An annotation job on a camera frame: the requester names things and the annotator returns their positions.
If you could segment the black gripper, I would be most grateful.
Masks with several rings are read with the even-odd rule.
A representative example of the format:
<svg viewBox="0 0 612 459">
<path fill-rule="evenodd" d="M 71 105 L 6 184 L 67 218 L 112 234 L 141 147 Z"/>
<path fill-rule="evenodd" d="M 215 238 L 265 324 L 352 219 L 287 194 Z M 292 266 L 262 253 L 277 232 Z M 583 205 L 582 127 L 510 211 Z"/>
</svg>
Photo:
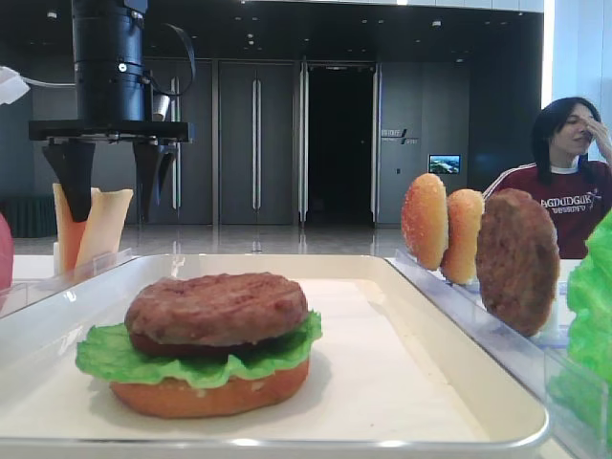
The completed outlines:
<svg viewBox="0 0 612 459">
<path fill-rule="evenodd" d="M 133 144 L 136 164 L 137 219 L 149 220 L 150 209 L 162 199 L 164 181 L 174 163 L 178 144 L 192 142 L 194 126 L 185 121 L 121 120 L 96 123 L 87 120 L 30 120 L 29 138 L 46 141 L 43 155 L 55 172 L 75 222 L 89 217 L 92 205 L 91 178 L 96 145 L 76 139 L 132 142 L 157 139 L 162 143 Z M 55 139 L 69 139 L 57 142 Z"/>
</svg>

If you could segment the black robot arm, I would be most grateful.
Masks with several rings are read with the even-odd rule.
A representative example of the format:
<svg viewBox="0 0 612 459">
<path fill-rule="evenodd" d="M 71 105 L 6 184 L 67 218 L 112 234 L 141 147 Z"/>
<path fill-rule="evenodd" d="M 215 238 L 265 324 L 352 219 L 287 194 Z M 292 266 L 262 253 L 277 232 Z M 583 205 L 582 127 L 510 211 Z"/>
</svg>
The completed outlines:
<svg viewBox="0 0 612 459">
<path fill-rule="evenodd" d="M 164 179 L 181 142 L 194 128 L 160 118 L 163 90 L 142 63 L 145 1 L 75 1 L 72 4 L 77 115 L 73 120 L 33 120 L 31 140 L 66 195 L 72 217 L 83 222 L 92 206 L 90 186 L 100 142 L 130 142 L 136 163 L 137 220 L 147 221 L 161 199 Z"/>
</svg>

